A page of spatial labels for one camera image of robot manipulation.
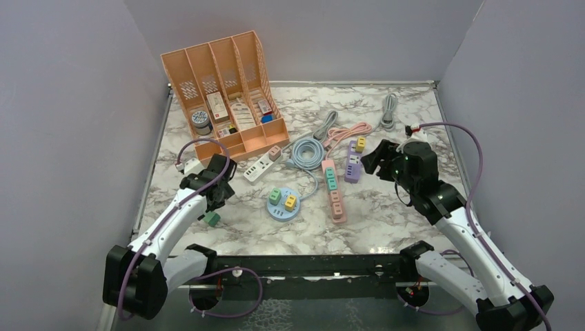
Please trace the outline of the green usb charger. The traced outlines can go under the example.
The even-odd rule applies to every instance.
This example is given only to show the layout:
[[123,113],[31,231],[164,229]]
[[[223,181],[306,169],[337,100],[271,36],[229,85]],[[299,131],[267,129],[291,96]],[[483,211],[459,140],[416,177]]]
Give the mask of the green usb charger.
[[279,188],[272,189],[268,196],[268,201],[271,205],[279,205],[281,201],[281,190]]

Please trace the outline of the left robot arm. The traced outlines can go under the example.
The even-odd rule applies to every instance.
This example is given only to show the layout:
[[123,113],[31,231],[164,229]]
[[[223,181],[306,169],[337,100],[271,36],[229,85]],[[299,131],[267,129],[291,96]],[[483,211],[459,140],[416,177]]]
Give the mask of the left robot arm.
[[170,254],[192,223],[223,207],[234,195],[229,181],[237,163],[214,154],[206,168],[187,174],[170,205],[128,246],[113,246],[106,256],[103,302],[138,317],[153,319],[168,293],[196,278],[216,277],[214,250],[192,245],[176,257]]

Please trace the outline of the pink usb charger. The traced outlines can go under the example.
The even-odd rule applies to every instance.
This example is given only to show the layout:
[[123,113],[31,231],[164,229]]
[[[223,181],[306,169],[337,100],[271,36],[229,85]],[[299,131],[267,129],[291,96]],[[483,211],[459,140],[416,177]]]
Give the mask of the pink usb charger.
[[331,212],[334,219],[340,219],[344,215],[344,209],[342,204],[334,203],[331,205]]
[[331,190],[329,192],[328,198],[331,205],[341,201],[341,195],[338,190]]
[[278,158],[280,156],[281,156],[281,148],[279,146],[273,146],[271,149],[269,149],[268,158],[272,162],[276,162],[276,160],[278,160]]

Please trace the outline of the yellow usb charger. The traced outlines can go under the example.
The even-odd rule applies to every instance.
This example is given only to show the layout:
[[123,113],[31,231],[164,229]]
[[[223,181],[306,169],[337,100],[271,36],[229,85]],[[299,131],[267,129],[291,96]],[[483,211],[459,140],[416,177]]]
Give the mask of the yellow usb charger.
[[293,212],[297,205],[297,196],[289,194],[284,202],[284,210],[287,212]]

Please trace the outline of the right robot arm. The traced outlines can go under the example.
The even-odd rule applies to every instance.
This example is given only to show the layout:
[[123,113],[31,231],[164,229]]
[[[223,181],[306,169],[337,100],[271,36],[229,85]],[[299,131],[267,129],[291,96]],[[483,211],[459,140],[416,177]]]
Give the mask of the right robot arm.
[[497,249],[466,209],[457,188],[439,179],[438,158],[426,142],[403,146],[382,140],[361,158],[364,170],[402,187],[409,205],[456,247],[471,268],[464,272],[420,241],[400,252],[399,274],[429,279],[456,298],[475,317],[480,330],[532,330],[545,323],[554,296],[535,286]]

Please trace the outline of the teal usb charger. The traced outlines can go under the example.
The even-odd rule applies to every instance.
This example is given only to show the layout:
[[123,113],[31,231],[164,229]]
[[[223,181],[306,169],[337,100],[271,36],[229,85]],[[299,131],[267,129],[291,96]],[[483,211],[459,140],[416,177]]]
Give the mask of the teal usb charger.
[[324,175],[327,181],[331,180],[331,179],[335,179],[336,175],[335,175],[335,171],[333,167],[327,167],[324,169]]
[[326,180],[327,188],[329,192],[335,191],[338,189],[338,184],[336,178],[328,178]]

